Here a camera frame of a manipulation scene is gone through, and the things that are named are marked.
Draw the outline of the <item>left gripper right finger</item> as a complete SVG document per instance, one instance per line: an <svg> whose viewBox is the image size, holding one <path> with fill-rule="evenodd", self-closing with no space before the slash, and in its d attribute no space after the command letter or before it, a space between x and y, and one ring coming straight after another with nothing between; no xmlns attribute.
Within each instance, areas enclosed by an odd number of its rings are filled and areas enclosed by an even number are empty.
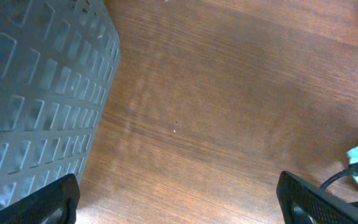
<svg viewBox="0 0 358 224"><path fill-rule="evenodd" d="M358 202L347 203L289 171L281 172L276 193L285 223L358 223Z"/></svg>

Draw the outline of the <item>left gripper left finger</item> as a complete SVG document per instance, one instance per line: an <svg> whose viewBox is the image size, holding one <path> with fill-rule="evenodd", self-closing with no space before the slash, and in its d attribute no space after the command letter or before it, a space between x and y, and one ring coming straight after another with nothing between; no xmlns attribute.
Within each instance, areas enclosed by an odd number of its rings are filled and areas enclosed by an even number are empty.
<svg viewBox="0 0 358 224"><path fill-rule="evenodd" d="M80 188L75 174L67 174L0 211L0 223L76 222Z"/></svg>

